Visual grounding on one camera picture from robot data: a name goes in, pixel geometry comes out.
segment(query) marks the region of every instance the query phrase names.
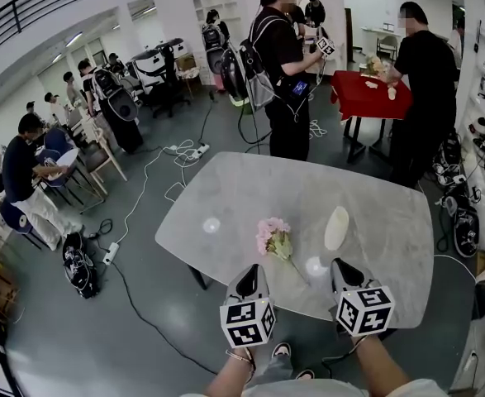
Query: floor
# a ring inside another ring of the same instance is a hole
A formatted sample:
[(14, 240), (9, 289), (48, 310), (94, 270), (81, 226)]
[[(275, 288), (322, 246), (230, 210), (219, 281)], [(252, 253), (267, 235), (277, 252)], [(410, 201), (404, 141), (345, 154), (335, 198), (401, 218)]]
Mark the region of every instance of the floor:
[[(187, 181), (218, 151), (245, 151), (249, 147), (237, 131), (237, 109), (227, 96), (217, 95), (216, 100), (204, 133), (204, 141), (211, 149), (200, 163), (186, 170)], [(196, 142), (209, 105), (207, 91), (196, 85), (193, 104), (178, 108), (172, 119), (164, 114), (152, 119), (150, 112), (142, 109), (144, 150), (177, 145), (187, 138)], [(328, 133), (311, 141), (310, 162), (380, 179), (388, 177), (388, 166), (369, 153), (351, 165), (346, 163), (348, 143), (342, 137), (344, 126), (339, 114), (330, 104), (328, 83), (317, 90), (311, 102), (311, 117)], [(269, 130), (268, 123), (263, 114), (257, 118), (259, 134), (263, 135)], [(244, 119), (242, 129), (249, 141), (254, 140), (249, 117)], [(375, 141), (378, 129), (379, 121), (362, 122), (360, 140), (367, 144)], [(263, 148), (263, 153), (268, 151), (268, 147)], [(110, 195), (104, 204), (82, 216), (87, 233), (97, 231), (103, 219), (113, 220), (113, 230), (101, 239), (102, 246), (109, 246), (124, 233), (123, 218), (143, 187), (143, 167), (157, 155), (158, 151), (120, 153), (118, 160), (128, 182), (111, 167), (102, 171)], [(130, 232), (121, 243), (115, 262), (126, 276), (132, 298), (143, 316), (186, 355), (218, 371), (226, 360), (226, 339), (218, 319), (226, 288), (210, 280), (209, 289), (202, 291), (185, 264), (156, 244), (155, 232), (172, 204), (164, 198), (165, 191), (181, 174), (168, 155), (162, 155), (148, 173), (145, 195), (128, 220)], [(440, 191), (426, 180), (421, 184), (430, 201), (437, 239), (441, 233), (439, 209), (434, 202)], [(175, 199), (178, 193), (175, 188), (170, 197)], [(153, 328), (136, 317), (113, 267), (103, 272), (100, 295), (84, 300), (65, 279), (59, 252), (38, 251), (17, 235), (12, 235), (10, 244), (16, 253), (6, 251), (6, 257), (17, 270), (21, 286), (19, 309), (25, 307), (25, 313), (11, 326), (7, 349), (26, 396), (165, 397), (201, 392), (211, 380), (211, 374), (183, 359)], [(97, 251), (95, 260), (102, 259), (102, 251), (93, 244), (90, 249)], [(447, 254), (454, 252), (450, 248)], [(466, 343), (472, 304), (473, 281), (466, 270), (452, 260), (435, 259), (424, 320), (416, 329), (396, 331), (387, 338), (389, 351), (411, 377), (432, 378), (448, 389)], [(295, 369), (311, 367), (320, 377), (328, 377), (320, 363), (322, 357), (350, 349), (348, 340), (335, 335), (333, 324), (279, 310), (273, 343), (259, 349), (261, 366), (270, 349), (283, 340), (292, 343)], [(364, 384), (354, 357), (335, 365), (333, 375), (357, 386)]]

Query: white shirt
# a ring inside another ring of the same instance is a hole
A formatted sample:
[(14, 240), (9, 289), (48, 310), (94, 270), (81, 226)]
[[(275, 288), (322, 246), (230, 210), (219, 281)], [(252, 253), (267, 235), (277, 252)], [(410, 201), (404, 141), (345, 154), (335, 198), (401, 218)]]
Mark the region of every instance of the white shirt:
[[(242, 397), (368, 397), (367, 391), (339, 380), (285, 380), (257, 385), (242, 393)], [(204, 397), (187, 394), (182, 397)], [(394, 390), (388, 397), (447, 397), (433, 380), (414, 380)]]
[(59, 119), (60, 125), (68, 125), (68, 114), (64, 106), (62, 106), (57, 100), (56, 103), (50, 103), (50, 114), (55, 114)]
[(460, 68), (463, 63), (463, 43), (460, 39), (460, 34), (457, 30), (452, 30), (449, 36), (448, 45), (454, 52), (455, 64)]

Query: white desk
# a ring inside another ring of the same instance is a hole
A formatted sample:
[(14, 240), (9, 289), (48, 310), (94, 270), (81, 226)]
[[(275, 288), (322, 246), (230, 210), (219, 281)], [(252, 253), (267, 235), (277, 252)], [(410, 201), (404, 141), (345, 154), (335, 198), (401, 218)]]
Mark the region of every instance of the white desk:
[[(338, 205), (349, 212), (350, 225), (341, 248), (330, 253), (325, 229)], [(292, 227), (292, 262), (304, 279), (291, 264), (257, 252), (257, 223), (271, 217)], [(219, 221), (216, 232), (204, 227), (211, 218)], [(155, 240), (225, 285), (261, 264), (277, 306), (325, 320), (335, 305), (330, 274), (309, 275), (305, 266), (313, 256), (325, 266), (342, 257), (368, 267), (397, 301), (390, 328), (421, 323), (433, 275), (424, 194), (348, 170), (263, 155), (215, 155), (178, 197)]]
[(382, 38), (386, 36), (395, 36), (398, 40), (398, 48), (400, 48), (402, 36), (396, 32), (386, 31), (381, 28), (367, 28), (366, 26), (362, 27), (362, 31), (364, 32), (364, 55), (368, 55), (370, 53), (376, 55), (376, 41), (378, 39), (382, 40)]

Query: mirror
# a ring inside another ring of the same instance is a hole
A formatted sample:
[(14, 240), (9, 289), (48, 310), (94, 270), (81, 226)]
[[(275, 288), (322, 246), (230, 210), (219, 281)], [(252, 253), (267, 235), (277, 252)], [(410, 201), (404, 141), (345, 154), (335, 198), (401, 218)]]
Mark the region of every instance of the mirror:
[(312, 28), (319, 27), (326, 19), (326, 11), (319, 0), (301, 0), (299, 7), (305, 15), (305, 21)]

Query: fluorescent light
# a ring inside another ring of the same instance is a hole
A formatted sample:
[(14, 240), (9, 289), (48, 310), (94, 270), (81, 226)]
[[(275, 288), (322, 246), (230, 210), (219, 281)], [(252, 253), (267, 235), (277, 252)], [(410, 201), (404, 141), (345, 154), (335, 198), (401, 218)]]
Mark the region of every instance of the fluorescent light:
[(153, 10), (156, 10), (156, 8), (157, 8), (157, 7), (156, 7), (156, 6), (154, 6), (154, 7), (151, 7), (150, 9), (146, 9), (146, 10), (143, 12), (143, 14), (145, 15), (146, 13), (152, 12)]
[(79, 39), (79, 37), (82, 35), (82, 32), (79, 32), (75, 37), (73, 37), (68, 44), (66, 44), (66, 47), (70, 47), (76, 40)]

